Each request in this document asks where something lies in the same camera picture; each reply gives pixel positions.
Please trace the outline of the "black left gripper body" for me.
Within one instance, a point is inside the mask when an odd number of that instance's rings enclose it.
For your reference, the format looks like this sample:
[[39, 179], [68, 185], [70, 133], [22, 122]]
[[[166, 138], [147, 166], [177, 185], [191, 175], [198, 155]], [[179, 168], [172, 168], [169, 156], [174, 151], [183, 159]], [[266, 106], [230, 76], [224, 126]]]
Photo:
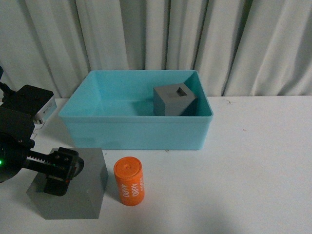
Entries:
[[0, 108], [0, 181], [13, 178], [22, 168], [69, 183], [76, 176], [76, 151], [59, 148], [45, 155], [32, 151], [34, 123], [30, 115]]

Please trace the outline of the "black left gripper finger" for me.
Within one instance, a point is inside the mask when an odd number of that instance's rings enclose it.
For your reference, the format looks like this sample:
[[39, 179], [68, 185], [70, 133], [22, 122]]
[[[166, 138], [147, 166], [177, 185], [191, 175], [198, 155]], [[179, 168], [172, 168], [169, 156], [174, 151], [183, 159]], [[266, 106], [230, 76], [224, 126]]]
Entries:
[[84, 168], [84, 160], [75, 150], [56, 150], [46, 159], [49, 172], [46, 173], [44, 192], [63, 196], [67, 193], [70, 182]]

